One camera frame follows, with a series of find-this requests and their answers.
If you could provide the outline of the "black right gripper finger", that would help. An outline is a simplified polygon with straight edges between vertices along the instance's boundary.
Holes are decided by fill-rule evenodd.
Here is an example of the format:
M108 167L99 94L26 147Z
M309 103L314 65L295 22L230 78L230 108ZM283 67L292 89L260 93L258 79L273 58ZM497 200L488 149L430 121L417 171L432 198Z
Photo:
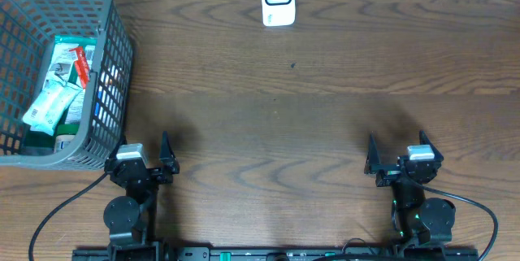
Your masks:
M379 157L379 151L375 142L375 136L371 134L369 136L368 152L366 156L366 163L364 167L365 174L376 174L381 169L381 160Z
M444 156L438 151L438 149L433 145L431 140L428 138L424 130L419 131L419 142L422 145L428 145L431 147L431 150L434 154L434 160L442 162L444 160Z

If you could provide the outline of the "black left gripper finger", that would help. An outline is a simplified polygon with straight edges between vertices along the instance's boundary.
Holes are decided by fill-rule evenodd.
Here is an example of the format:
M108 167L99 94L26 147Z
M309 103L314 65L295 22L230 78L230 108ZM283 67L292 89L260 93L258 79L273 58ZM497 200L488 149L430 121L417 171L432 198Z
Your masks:
M171 148L167 131L162 132L159 159L162 164L171 171L172 174L178 174L180 172L179 161Z
M119 148L122 145L127 144L127 139L125 135L122 135L119 140L117 141L115 148L112 150L112 152L109 154L108 160L116 160L116 155L118 154Z

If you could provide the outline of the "mint green wipes pack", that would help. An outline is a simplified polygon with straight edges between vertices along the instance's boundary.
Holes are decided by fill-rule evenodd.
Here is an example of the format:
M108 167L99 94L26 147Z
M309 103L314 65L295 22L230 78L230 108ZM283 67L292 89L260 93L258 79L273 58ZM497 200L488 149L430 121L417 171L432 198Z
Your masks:
M42 91L23 116L33 131L52 136L63 113L83 89L53 76L46 80Z

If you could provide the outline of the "red snack bar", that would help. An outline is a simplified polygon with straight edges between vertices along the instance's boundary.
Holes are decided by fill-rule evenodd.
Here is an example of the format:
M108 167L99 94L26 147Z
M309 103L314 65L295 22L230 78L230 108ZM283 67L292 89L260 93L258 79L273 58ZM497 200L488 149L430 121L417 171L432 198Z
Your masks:
M80 84L83 89L86 89L87 84L89 83L89 64L86 59L86 54L84 48L82 46L77 46L75 48L70 49L71 52L76 54L76 60L74 61L74 66L76 69L76 73L78 78L80 79Z

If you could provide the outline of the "green lid jar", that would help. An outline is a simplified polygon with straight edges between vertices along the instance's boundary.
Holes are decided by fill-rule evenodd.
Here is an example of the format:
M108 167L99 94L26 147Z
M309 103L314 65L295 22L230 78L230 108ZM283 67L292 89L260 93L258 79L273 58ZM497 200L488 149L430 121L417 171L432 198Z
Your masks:
M78 124L60 124L56 128L54 153L58 153L60 150L63 150L72 142L79 130L79 127L80 126Z

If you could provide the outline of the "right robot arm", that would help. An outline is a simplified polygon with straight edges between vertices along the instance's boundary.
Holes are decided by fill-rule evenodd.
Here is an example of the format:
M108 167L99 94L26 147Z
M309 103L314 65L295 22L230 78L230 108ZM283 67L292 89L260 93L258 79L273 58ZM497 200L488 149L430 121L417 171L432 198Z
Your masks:
M424 185L437 176L443 161L423 131L419 143L408 146L407 154L394 164L382 162L375 137L370 136L364 172L375 176L378 187L392 189L392 222L401 235L396 245L400 253L452 240L455 206L449 200L425 196Z

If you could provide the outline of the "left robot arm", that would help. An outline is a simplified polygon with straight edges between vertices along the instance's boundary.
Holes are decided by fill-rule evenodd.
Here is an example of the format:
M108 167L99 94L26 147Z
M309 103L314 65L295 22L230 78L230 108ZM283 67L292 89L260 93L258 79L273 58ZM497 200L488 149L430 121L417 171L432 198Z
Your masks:
M107 204L103 220L113 246L148 245L155 240L158 190L169 185L180 172L166 132L160 144L159 167L148 167L141 143L128 144L125 137L105 163L110 181L125 190L125 195Z

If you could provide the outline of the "green white 3M package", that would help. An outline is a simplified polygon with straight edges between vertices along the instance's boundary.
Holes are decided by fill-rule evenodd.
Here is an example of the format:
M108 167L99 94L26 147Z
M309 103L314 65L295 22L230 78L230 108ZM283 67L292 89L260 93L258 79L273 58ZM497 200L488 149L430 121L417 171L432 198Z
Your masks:
M56 35L54 37L53 52L50 58L45 78L56 75L68 83L81 87L80 78L78 77L74 62L77 60L77 53L74 51L76 47L82 47L84 56L89 66L92 65L93 55L97 40L89 37L74 37ZM76 95L71 105L64 112L61 119L62 124L79 124L83 111L83 102L85 99L85 90L83 89Z

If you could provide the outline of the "grey plastic mesh basket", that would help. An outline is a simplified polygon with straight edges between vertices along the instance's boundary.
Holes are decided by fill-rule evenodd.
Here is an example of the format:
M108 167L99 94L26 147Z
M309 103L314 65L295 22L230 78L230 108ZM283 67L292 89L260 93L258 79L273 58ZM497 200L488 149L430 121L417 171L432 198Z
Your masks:
M63 150L27 146L23 114L41 92L57 35L91 37L93 52L79 130ZM134 47L113 0L1 0L1 164L96 170L117 149Z

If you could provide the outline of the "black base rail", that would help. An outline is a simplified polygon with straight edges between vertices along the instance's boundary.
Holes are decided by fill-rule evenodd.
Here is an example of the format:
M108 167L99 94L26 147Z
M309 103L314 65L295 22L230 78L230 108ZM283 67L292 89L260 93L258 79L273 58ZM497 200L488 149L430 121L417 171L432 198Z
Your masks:
M108 250L74 250L71 254L73 261L88 260L174 260L174 261L267 261L289 260L305 261L325 257L335 260L345 254L349 260L477 260L479 254L475 249L441 249L422 248L408 249L402 256L396 256L389 249L368 248L365 246L350 246L346 249L232 249L183 247L165 250L162 254L146 253L143 249L119 251L116 255L109 255Z

